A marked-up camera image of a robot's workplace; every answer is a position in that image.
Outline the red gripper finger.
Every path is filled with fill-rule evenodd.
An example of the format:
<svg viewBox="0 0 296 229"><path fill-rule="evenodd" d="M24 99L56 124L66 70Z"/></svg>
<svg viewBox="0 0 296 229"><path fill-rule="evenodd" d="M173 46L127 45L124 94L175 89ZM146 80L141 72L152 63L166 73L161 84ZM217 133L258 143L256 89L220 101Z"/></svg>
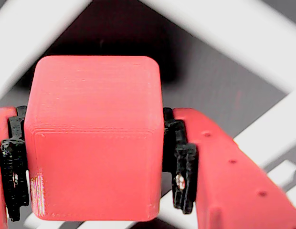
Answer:
<svg viewBox="0 0 296 229"><path fill-rule="evenodd" d="M7 219L20 220L20 207L29 205L24 119L26 106L0 108L0 229Z"/></svg>
<svg viewBox="0 0 296 229"><path fill-rule="evenodd" d="M200 229L296 229L285 193L217 124L192 108L164 108L163 171L173 205Z"/></svg>

